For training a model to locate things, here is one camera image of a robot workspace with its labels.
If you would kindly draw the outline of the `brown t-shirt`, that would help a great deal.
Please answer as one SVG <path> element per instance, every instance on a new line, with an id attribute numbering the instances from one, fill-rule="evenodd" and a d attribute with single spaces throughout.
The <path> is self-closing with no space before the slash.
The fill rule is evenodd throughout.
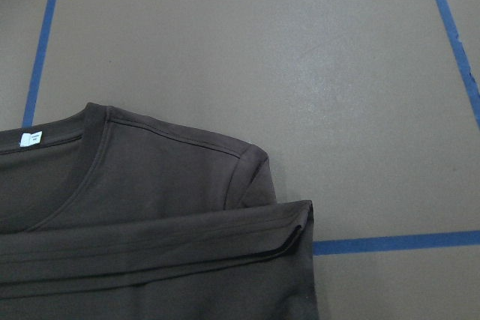
<path id="1" fill-rule="evenodd" d="M 313 227 L 229 136 L 94 103 L 1 132 L 3 319 L 317 319 Z"/>

